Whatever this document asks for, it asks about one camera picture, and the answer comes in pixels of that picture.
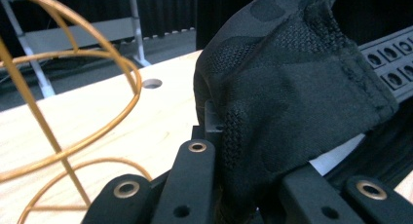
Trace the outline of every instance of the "light wood tabletop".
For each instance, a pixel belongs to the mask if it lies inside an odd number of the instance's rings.
[[[84,161],[119,157],[137,162],[152,177],[171,168],[179,146],[197,125],[193,73],[200,52],[140,69],[142,80],[157,89],[143,89],[140,101],[114,130],[69,158],[72,166]],[[131,88],[124,76],[38,101],[60,145],[70,145],[112,120],[129,103]],[[0,112],[0,172],[22,167],[54,154],[27,106]],[[25,206],[46,183],[63,172],[56,163],[23,177],[0,183],[0,223],[16,223]],[[99,164],[76,171],[93,200],[111,179],[138,173],[120,164]],[[413,201],[413,173],[397,191]],[[69,178],[63,178],[39,201],[41,205],[82,205]],[[84,211],[33,211],[26,223],[80,223]]]

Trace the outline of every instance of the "round hole in metal bar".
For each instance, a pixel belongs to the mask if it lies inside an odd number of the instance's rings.
[[[120,199],[132,197],[139,191],[139,184],[135,181],[124,181],[113,190],[113,195]]]
[[[384,52],[385,52],[386,56],[389,56],[391,58],[396,58],[397,57],[397,54],[395,53],[395,51],[390,49],[390,48],[385,48]]]
[[[195,142],[189,145],[189,151],[194,153],[202,153],[206,151],[207,146],[204,143]]]
[[[155,90],[162,85],[162,81],[158,79],[148,79],[142,82],[142,86],[148,90]]]
[[[400,42],[400,43],[398,43],[398,45],[402,49],[404,49],[406,52],[411,52],[413,50],[412,47],[409,44],[405,43],[405,42]]]
[[[387,193],[370,181],[361,180],[357,184],[357,189],[362,195],[374,200],[385,200],[387,198]]]
[[[329,207],[329,206],[322,207],[321,212],[322,212],[322,214],[324,214],[324,216],[326,216],[330,219],[338,219],[340,217],[337,210],[332,208],[332,207]]]
[[[388,79],[394,85],[400,86],[401,84],[403,84],[403,81],[400,79],[400,77],[393,73],[389,73]]]
[[[406,65],[404,66],[404,71],[408,76],[413,76],[413,67]]]
[[[178,206],[173,210],[173,215],[179,218],[187,217],[190,213],[191,209],[187,205]]]
[[[382,60],[380,60],[380,58],[375,56],[375,55],[368,55],[367,58],[371,63],[373,63],[375,65],[382,64]]]

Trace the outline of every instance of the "metal leg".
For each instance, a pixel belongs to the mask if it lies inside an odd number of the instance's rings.
[[[136,56],[133,58],[141,66],[151,65],[149,61],[145,59],[145,54],[143,52],[143,40],[142,40],[142,31],[140,30],[140,20],[139,20],[139,11],[137,9],[137,0],[131,1],[131,18],[133,26],[133,35],[134,41],[136,43]]]
[[[25,54],[27,56],[34,55],[33,51],[31,50],[30,46],[27,43],[27,40],[24,36],[24,32],[21,30],[19,22],[16,19],[16,16],[12,8],[10,7],[9,1],[8,0],[0,0],[0,1],[4,7],[4,10],[6,11],[7,17],[12,23],[13,29],[15,30],[16,35],[18,36],[19,42],[21,46],[23,47]],[[51,85],[51,82],[46,77],[45,73],[43,73],[42,67],[40,66],[39,62],[37,60],[32,60],[30,61],[30,65],[33,67],[33,70],[36,74],[36,77],[39,82],[39,87],[40,87],[40,90],[42,91],[43,97],[46,98],[46,97],[55,95],[55,91]]]

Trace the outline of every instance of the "wooden table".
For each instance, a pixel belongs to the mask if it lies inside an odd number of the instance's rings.
[[[142,80],[158,79],[154,90],[143,89],[141,99],[124,122],[89,148],[72,156],[72,166],[102,157],[127,158],[157,177],[170,169],[179,146],[197,125],[193,73],[199,52],[141,69]],[[119,76],[38,101],[61,145],[70,145],[116,116],[132,97],[125,77]],[[26,106],[0,113],[0,171],[24,166],[53,154]],[[63,171],[60,163],[24,177],[0,183],[0,223],[16,223],[32,197]],[[117,164],[82,168],[77,174],[91,199],[116,176],[137,173]],[[413,201],[413,173],[397,188]],[[41,199],[41,205],[82,205],[73,183],[64,178]],[[31,212],[26,223],[79,223],[84,211]]]

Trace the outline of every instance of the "gray floor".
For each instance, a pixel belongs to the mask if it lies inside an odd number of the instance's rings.
[[[195,51],[195,30],[173,33],[163,38],[143,40],[146,59],[158,63]],[[122,55],[132,58],[134,43],[117,46]],[[112,62],[90,58],[51,60],[42,64],[45,74],[52,82],[56,93],[64,93],[94,82],[105,80],[121,71]],[[36,99],[43,98],[33,71],[27,67],[21,70]],[[0,111],[23,105],[24,101],[5,71],[0,73]]]

